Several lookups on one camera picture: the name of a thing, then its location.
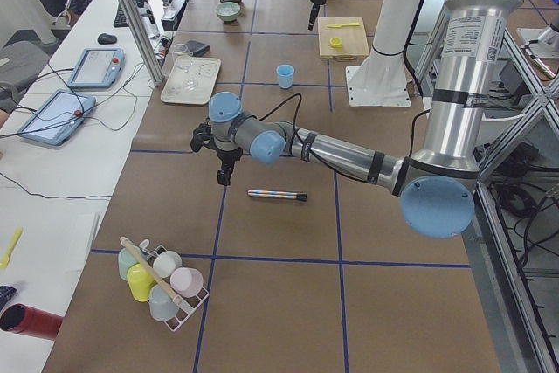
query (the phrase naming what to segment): gray chair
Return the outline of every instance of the gray chair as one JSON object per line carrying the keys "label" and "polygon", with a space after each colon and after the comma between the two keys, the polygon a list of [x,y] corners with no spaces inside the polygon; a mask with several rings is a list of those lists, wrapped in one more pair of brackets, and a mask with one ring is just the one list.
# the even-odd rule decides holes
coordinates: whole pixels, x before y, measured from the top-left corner
{"label": "gray chair", "polygon": [[0,50],[0,109],[11,113],[48,61],[48,54],[29,41]]}

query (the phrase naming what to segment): keyboard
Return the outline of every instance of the keyboard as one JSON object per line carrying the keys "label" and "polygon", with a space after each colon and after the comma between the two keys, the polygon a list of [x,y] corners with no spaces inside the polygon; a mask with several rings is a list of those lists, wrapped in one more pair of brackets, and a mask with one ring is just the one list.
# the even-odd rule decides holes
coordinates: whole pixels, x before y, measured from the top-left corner
{"label": "keyboard", "polygon": [[128,22],[126,22],[124,10],[122,10],[121,6],[119,5],[119,9],[116,11],[116,16],[114,17],[113,27],[121,28],[123,26],[128,26]]}

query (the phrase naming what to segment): wooden stick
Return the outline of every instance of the wooden stick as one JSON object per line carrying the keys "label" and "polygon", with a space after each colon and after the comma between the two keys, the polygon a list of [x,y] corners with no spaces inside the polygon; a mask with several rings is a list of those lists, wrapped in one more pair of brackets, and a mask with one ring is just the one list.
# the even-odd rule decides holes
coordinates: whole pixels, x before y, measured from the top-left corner
{"label": "wooden stick", "polygon": [[161,286],[163,291],[166,294],[169,295],[171,300],[173,300],[173,303],[175,303],[177,306],[179,306],[183,302],[183,297],[181,297],[180,294],[178,294],[175,290],[173,290],[171,288],[171,286],[169,284],[167,284],[167,282],[165,282],[165,280],[162,279],[159,276],[158,273],[155,272],[155,270],[151,267],[151,265],[148,264],[148,262],[144,258],[141,257],[138,250],[136,248],[134,248],[134,244],[132,243],[132,241],[130,239],[125,238],[124,236],[121,236],[121,245],[124,246],[127,249],[127,251],[130,252],[132,254],[132,256],[136,259],[138,264],[143,266],[144,269],[148,272],[148,274],[153,277],[155,282],[159,286]]}

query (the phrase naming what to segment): white table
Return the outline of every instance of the white table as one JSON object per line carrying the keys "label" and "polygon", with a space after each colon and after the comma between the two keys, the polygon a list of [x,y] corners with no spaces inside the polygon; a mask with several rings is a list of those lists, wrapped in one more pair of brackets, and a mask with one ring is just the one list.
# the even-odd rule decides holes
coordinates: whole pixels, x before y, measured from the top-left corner
{"label": "white table", "polygon": [[[137,100],[134,115],[120,131],[87,120],[73,137],[58,147],[42,146],[17,136],[0,139],[3,153],[0,172],[31,192],[48,196],[110,196],[114,191],[153,88],[143,67],[127,86],[137,98],[123,90],[117,92],[142,60],[129,28],[113,28],[116,4],[116,0],[94,0],[55,53],[51,66],[54,69],[74,67],[84,48],[99,47],[100,33],[115,34],[118,37],[115,46],[126,54],[125,65],[110,89],[90,92],[98,103],[108,99],[90,116],[117,128],[131,115]],[[44,69],[44,73],[50,71],[48,66]],[[21,105],[37,109],[59,88],[64,88],[64,84],[56,75],[40,79],[29,89]],[[16,132],[29,117],[23,110],[14,112],[0,135]],[[0,197],[0,244],[7,244],[18,227],[24,228],[9,266],[0,271],[0,285],[16,287],[19,292],[7,306],[24,303],[64,315],[83,268],[83,263],[76,266],[72,257],[85,260],[93,227],[91,217],[99,215],[100,223],[109,200],[32,197],[2,177]],[[85,220],[90,220],[89,226],[84,225]],[[0,331],[1,370],[39,372],[51,349],[51,341]]]}

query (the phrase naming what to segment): wooden cutting board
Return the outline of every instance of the wooden cutting board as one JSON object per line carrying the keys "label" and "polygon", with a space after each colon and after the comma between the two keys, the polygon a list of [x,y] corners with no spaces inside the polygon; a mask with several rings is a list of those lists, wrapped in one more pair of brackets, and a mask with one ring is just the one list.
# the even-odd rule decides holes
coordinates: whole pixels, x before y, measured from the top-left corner
{"label": "wooden cutting board", "polygon": [[[359,26],[328,28],[328,24],[346,24],[358,22]],[[342,47],[330,46],[330,39],[338,37]],[[321,59],[365,59],[369,56],[369,44],[365,35],[362,17],[319,17],[318,40]]]}

